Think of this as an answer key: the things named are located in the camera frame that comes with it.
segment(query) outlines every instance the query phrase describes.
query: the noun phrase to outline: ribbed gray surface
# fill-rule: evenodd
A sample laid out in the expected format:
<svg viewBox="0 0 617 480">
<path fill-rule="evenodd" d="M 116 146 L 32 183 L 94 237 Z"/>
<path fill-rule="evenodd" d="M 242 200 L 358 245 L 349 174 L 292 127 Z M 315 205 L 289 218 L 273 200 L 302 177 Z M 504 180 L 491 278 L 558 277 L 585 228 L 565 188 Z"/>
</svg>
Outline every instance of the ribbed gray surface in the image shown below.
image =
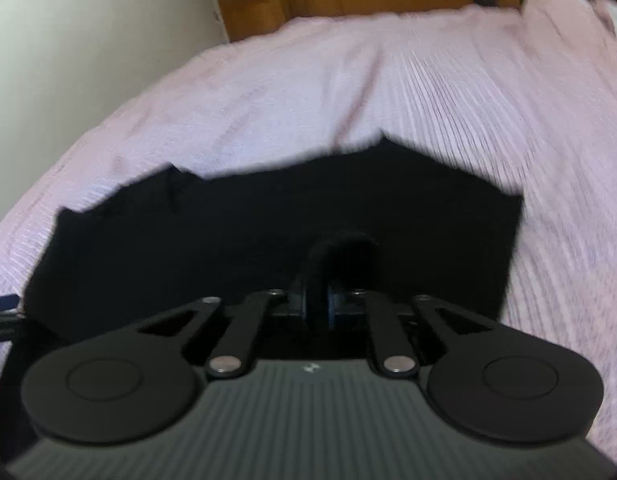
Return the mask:
<svg viewBox="0 0 617 480">
<path fill-rule="evenodd" d="M 365 362 L 260 362 L 217 381 L 160 435 L 106 449 L 40 442 L 9 468 L 22 480 L 606 480 L 613 466 L 585 442 L 542 450 L 469 439 L 417 386 Z"/>
</svg>

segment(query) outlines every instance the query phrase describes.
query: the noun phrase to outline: black cloth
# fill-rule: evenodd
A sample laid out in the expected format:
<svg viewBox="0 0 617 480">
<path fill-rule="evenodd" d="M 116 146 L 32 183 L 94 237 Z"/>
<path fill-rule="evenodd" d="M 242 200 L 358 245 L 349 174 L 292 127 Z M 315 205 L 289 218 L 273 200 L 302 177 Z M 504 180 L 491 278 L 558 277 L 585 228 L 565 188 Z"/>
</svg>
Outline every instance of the black cloth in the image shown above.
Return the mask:
<svg viewBox="0 0 617 480">
<path fill-rule="evenodd" d="M 286 289 L 311 248 L 357 232 L 378 247 L 365 286 L 395 301 L 431 294 L 495 319 L 521 207 L 521 196 L 385 138 L 213 180 L 169 167 L 87 212 L 60 212 L 24 303 L 58 340 L 77 342 L 201 296 L 237 302 Z M 8 380 L 30 359 L 14 348 L 18 373 Z"/>
<path fill-rule="evenodd" d="M 17 294 L 9 294 L 7 296 L 0 296 L 0 312 L 6 310 L 13 310 L 17 308 L 20 303 L 20 297 Z"/>
</svg>

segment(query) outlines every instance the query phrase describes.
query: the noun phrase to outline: white wall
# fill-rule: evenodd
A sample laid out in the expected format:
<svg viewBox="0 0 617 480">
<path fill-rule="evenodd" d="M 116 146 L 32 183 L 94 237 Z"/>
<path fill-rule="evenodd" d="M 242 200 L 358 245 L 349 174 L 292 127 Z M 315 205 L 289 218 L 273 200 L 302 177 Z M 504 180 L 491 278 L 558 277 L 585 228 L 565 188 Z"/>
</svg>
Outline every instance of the white wall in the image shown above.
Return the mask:
<svg viewBox="0 0 617 480">
<path fill-rule="evenodd" d="M 215 0 L 0 0 L 0 218 L 79 136 L 226 40 Z"/>
</svg>

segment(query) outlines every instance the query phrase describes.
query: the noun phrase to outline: bed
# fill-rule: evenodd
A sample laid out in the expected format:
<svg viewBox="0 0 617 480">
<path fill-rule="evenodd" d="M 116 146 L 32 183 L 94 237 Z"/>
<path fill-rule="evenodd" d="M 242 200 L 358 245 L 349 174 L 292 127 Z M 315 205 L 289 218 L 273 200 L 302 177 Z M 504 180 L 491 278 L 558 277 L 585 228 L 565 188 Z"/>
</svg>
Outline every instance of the bed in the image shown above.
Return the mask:
<svg viewBox="0 0 617 480">
<path fill-rule="evenodd" d="M 167 161 L 232 173 L 381 132 L 523 191 L 503 321 L 595 364 L 605 397 L 589 439 L 617 461 L 617 39 L 582 0 L 294 20 L 200 54 L 84 134 L 6 215 L 0 295 L 22 292 L 60 206 Z"/>
</svg>

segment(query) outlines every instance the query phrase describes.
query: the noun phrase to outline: bedspread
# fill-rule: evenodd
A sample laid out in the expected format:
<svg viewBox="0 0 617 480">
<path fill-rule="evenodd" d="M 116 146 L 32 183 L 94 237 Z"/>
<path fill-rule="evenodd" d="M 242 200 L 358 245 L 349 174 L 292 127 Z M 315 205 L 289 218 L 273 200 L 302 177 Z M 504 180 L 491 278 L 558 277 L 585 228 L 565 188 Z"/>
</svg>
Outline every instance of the bedspread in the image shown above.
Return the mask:
<svg viewBox="0 0 617 480">
<path fill-rule="evenodd" d="M 166 162 L 253 171 L 381 130 L 523 191 L 503 321 L 596 365 L 589 439 L 617 461 L 617 41 L 580 0 L 295 20 L 204 52 L 84 134 L 7 214 L 0 294 L 22 292 L 60 206 Z"/>
</svg>

